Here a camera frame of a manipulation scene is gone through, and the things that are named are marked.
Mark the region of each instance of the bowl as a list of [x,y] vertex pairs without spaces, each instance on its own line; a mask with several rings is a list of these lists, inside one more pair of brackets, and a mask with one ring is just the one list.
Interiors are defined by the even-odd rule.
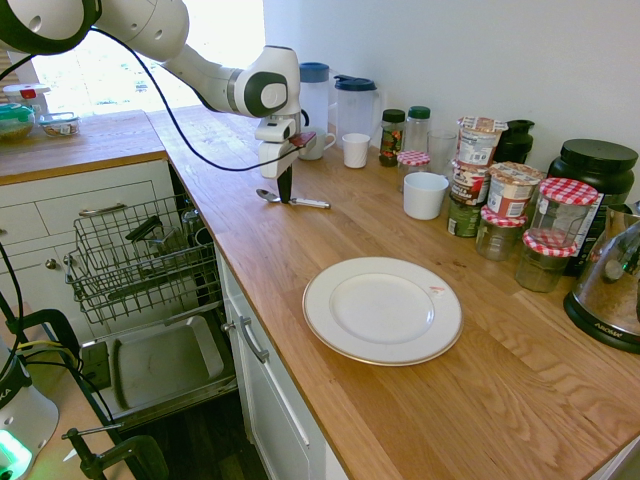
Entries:
[[73,112],[47,113],[40,117],[38,125],[50,137],[66,137],[80,131],[78,116]]
[[19,142],[35,124],[33,110],[18,103],[0,104],[0,143]]

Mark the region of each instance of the plastic pitcher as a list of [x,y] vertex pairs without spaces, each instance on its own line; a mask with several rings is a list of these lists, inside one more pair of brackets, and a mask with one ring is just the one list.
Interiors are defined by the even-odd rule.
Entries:
[[377,87],[373,80],[367,78],[346,75],[337,75],[334,78],[338,91],[336,138],[337,145],[342,148],[342,136],[347,133],[373,135]]
[[329,66],[324,63],[300,64],[300,107],[309,117],[309,127],[329,126]]

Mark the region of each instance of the white cup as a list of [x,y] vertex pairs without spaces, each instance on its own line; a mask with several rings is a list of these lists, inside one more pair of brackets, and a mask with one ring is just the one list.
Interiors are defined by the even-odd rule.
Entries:
[[440,215],[440,208],[449,181],[442,175],[427,172],[410,173],[404,177],[404,211],[418,220],[431,220]]
[[324,151],[336,143],[336,136],[333,133],[326,133],[320,127],[302,127],[302,132],[315,132],[316,144],[305,154],[298,155],[302,160],[318,160],[322,158]]
[[362,168],[367,164],[370,140],[371,137],[364,133],[347,133],[342,136],[345,166]]

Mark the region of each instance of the white cabinet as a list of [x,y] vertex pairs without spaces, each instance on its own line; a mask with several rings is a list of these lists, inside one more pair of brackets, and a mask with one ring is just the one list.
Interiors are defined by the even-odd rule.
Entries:
[[[73,301],[63,264],[75,246],[73,222],[81,210],[137,205],[173,194],[166,160],[0,187],[0,242],[16,271],[23,301],[32,311],[62,311],[80,343],[131,328],[126,320],[90,324]],[[4,262],[0,264],[0,291],[16,306],[13,283]]]
[[216,252],[247,437],[271,480],[346,480],[282,361]]

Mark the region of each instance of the wire rack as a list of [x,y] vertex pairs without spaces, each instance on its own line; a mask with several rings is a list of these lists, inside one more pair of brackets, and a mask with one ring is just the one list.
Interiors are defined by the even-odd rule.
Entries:
[[66,282],[90,323],[155,305],[177,302],[186,311],[220,300],[213,242],[196,244],[182,222],[192,208],[178,195],[74,222]]

